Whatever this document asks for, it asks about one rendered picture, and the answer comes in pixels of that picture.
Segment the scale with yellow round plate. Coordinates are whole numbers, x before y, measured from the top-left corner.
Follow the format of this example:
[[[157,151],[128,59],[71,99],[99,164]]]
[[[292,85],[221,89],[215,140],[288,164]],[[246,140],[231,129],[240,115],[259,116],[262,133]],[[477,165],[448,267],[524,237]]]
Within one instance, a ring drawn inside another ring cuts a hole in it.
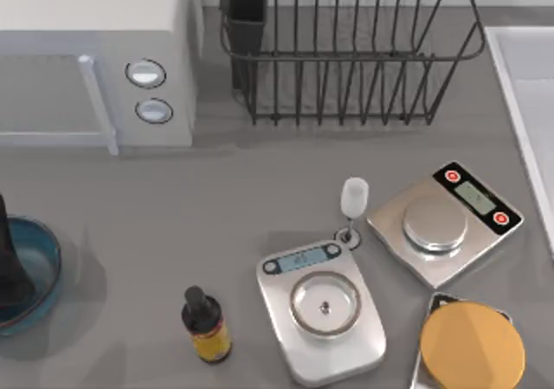
[[[525,367],[525,345],[509,314],[436,292],[409,389],[517,389]]]

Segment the microwave oven door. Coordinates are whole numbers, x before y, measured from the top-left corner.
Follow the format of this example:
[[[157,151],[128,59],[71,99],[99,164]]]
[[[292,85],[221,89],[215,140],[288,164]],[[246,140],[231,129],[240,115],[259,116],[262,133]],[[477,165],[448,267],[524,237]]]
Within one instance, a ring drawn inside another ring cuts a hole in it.
[[[0,147],[107,149],[78,56],[0,55]],[[98,61],[94,60],[100,90],[116,129]]]

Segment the dark brown dropper bottle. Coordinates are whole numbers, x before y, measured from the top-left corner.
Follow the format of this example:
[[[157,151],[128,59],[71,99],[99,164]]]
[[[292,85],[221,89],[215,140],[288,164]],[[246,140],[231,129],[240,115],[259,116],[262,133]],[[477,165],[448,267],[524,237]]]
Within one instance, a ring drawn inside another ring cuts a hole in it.
[[[225,361],[232,350],[232,340],[221,304],[197,285],[184,292],[181,320],[198,358],[208,364]]]

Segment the larger microwave knob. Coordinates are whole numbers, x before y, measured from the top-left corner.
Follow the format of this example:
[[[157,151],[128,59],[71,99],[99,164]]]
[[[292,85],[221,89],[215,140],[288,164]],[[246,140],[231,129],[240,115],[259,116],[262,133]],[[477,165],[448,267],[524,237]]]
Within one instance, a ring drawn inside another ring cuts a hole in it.
[[[126,64],[125,75],[131,84],[143,89],[158,88],[166,80],[164,67],[151,59],[141,59]]]

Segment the dark cutlery holder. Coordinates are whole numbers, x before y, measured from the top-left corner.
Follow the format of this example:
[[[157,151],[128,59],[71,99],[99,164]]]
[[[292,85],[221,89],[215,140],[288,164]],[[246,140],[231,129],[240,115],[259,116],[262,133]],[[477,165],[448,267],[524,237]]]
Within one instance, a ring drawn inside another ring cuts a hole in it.
[[[245,60],[261,52],[263,32],[267,22],[267,0],[220,0],[220,9],[230,44],[232,87],[243,88],[242,74],[248,70]]]

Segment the smaller microwave knob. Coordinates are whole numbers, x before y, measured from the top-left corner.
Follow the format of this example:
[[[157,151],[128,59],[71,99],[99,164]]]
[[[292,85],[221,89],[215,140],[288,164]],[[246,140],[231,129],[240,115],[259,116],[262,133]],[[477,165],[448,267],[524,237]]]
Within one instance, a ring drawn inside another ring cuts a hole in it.
[[[135,114],[150,125],[163,125],[171,121],[174,112],[172,106],[165,100],[150,98],[136,104]]]

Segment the pale microwave oven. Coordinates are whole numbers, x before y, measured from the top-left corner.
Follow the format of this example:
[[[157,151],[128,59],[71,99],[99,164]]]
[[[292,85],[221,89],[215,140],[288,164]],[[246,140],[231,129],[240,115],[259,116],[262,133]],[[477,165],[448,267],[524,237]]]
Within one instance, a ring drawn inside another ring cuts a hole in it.
[[[119,151],[186,147],[196,118],[197,66],[203,47],[201,0],[0,0],[0,55],[90,55],[117,130]],[[138,88],[126,64],[160,63],[164,84]],[[135,114],[138,102],[159,98],[173,118],[150,125]]]

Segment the clear wine glass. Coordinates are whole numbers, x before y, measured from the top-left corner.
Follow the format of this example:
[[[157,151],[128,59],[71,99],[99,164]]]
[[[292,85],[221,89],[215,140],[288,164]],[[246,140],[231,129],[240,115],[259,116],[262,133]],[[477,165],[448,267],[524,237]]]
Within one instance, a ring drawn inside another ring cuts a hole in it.
[[[344,244],[349,250],[355,250],[362,242],[362,236],[355,227],[355,222],[366,212],[369,198],[369,184],[363,178],[348,178],[342,188],[340,209],[347,218],[348,224],[334,234],[334,239]]]

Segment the blue bowl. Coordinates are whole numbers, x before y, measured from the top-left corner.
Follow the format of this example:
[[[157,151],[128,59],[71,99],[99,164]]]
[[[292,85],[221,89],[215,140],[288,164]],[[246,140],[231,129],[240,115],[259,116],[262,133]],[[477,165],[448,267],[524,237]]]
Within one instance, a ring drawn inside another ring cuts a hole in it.
[[[58,302],[63,283],[61,245],[55,233],[31,217],[9,215],[8,226],[34,292],[22,302],[0,308],[0,338],[23,333],[44,320]]]

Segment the white kitchen scale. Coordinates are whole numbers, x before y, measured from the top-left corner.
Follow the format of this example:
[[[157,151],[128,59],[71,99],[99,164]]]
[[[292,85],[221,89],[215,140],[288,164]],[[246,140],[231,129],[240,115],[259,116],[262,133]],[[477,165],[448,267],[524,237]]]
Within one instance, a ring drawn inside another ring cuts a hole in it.
[[[348,247],[335,240],[265,256],[257,282],[293,378],[321,387],[375,368],[387,340]]]

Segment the silver scale with black panel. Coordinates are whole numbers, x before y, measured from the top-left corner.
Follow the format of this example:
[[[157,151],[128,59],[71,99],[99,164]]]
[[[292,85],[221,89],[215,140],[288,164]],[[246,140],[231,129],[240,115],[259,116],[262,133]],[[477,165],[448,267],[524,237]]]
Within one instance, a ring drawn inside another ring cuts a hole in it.
[[[369,226],[388,251],[432,289],[489,254],[524,220],[458,161],[367,213]]]

